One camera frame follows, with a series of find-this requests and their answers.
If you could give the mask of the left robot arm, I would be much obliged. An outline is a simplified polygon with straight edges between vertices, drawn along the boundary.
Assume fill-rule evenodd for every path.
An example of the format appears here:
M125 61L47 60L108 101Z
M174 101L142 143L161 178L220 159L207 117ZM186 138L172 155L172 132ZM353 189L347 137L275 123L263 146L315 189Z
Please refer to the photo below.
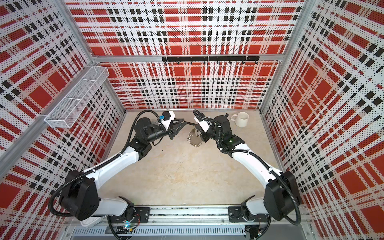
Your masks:
M121 151L104 162L84 171L70 171L62 186L52 193L48 208L57 217L74 217L83 223L103 216L122 217L132 221L137 217L135 205L124 197L101 198L99 189L112 177L142 160L152 149L153 142L169 137L171 140L187 125L172 111L158 115L152 110L140 112L129 131Z

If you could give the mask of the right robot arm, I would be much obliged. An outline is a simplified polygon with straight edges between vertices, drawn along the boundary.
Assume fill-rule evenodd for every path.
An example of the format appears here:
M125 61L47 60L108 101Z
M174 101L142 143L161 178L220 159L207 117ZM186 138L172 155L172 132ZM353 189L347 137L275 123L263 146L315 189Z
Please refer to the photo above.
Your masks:
M216 141L221 153L242 164L265 189L264 197L250 197L242 202L241 214L245 221L266 214L277 221L282 219L298 226L301 224L300 194L295 176L282 172L254 153L240 137L233 134L228 115L206 117L194 110L196 128L203 142Z

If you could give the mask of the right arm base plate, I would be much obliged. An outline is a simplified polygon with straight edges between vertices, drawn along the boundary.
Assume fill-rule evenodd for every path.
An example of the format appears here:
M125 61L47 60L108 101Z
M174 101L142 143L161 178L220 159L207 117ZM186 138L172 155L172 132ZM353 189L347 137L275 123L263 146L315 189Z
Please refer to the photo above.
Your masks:
M252 215L241 206L228 207L228 216L230 223L267 223L269 221L269 215Z

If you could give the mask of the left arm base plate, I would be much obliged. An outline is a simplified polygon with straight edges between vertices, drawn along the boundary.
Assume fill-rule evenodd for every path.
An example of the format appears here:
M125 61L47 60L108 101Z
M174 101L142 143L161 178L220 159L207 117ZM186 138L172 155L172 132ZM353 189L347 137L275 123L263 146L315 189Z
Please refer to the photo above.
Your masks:
M147 223L150 216L150 207L128 207L120 216L110 215L112 224Z

